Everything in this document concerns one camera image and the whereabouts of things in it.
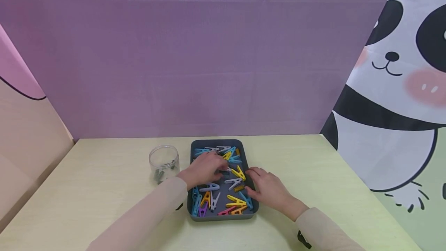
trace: clear plastic jar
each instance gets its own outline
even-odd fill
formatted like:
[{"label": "clear plastic jar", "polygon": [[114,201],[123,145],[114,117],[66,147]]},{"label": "clear plastic jar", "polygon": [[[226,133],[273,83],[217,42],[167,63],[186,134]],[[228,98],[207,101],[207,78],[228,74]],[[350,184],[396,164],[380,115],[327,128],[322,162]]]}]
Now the clear plastic jar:
[{"label": "clear plastic jar", "polygon": [[171,145],[160,145],[149,154],[150,178],[157,184],[180,172],[178,151]]}]

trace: purple backdrop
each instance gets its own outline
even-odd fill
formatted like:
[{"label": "purple backdrop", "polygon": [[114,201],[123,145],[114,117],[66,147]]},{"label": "purple backdrop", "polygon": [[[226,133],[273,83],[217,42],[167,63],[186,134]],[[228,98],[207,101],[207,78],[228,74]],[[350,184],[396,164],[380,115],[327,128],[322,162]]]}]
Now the purple backdrop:
[{"label": "purple backdrop", "polygon": [[77,138],[319,133],[385,0],[0,0]]}]

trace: table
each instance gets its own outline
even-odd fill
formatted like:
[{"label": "table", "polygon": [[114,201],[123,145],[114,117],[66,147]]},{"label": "table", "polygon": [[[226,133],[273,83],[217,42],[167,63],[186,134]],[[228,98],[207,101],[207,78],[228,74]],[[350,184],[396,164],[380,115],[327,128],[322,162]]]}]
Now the table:
[{"label": "table", "polygon": [[[174,145],[181,168],[195,139],[81,139],[0,234],[2,251],[83,251],[155,185],[148,154]],[[366,250],[420,250],[322,135],[241,136],[249,165],[329,215]],[[250,220],[193,222],[186,205],[141,250],[307,250],[284,216],[261,206]]]}]

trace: panda mouth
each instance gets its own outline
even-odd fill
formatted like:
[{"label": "panda mouth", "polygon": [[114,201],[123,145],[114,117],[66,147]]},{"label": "panda mouth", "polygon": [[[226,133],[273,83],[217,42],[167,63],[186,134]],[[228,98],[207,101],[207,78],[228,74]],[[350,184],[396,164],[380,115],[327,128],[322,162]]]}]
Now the panda mouth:
[{"label": "panda mouth", "polygon": [[389,75],[393,75],[393,76],[396,76],[396,77],[399,77],[399,76],[402,75],[402,73],[401,73],[401,74],[394,74],[394,73],[390,72],[389,69],[388,69],[389,64],[390,64],[390,61],[387,62],[386,66],[380,68],[380,67],[375,66],[375,63],[373,63],[373,61],[372,61],[372,66],[373,66],[373,68],[375,68],[375,69],[377,69],[377,70],[384,70],[384,69],[385,69],[386,72],[387,72]]}]

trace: panda curtain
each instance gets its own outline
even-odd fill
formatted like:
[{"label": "panda curtain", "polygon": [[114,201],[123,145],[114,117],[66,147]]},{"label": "panda curtain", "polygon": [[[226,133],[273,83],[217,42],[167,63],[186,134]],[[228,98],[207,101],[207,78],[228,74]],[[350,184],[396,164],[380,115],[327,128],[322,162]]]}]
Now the panda curtain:
[{"label": "panda curtain", "polygon": [[446,0],[388,0],[322,134],[423,250],[446,237]]}]

